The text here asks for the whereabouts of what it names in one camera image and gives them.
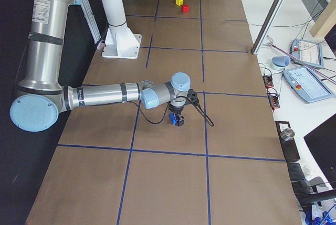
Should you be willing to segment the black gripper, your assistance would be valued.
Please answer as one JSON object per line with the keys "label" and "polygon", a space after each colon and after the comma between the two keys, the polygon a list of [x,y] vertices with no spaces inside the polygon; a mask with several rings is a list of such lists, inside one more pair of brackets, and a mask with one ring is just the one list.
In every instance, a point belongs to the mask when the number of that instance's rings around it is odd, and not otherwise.
{"label": "black gripper", "polygon": [[174,106],[169,105],[169,110],[172,112],[169,114],[169,119],[171,124],[173,124],[173,115],[176,117],[176,126],[180,127],[184,125],[184,117],[182,116],[182,111],[184,106]]}

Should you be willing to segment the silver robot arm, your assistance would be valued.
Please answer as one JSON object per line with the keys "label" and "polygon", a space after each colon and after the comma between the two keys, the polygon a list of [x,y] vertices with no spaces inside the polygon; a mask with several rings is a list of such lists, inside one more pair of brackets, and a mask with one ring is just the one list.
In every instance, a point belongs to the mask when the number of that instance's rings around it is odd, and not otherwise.
{"label": "silver robot arm", "polygon": [[182,110],[189,103],[191,80],[183,72],[168,82],[145,80],[72,88],[58,82],[68,7],[87,0],[34,0],[25,78],[17,85],[10,118],[19,128],[40,132],[50,128],[61,112],[77,107],[129,103],[140,100],[146,109],[166,104],[176,126],[184,124]]}

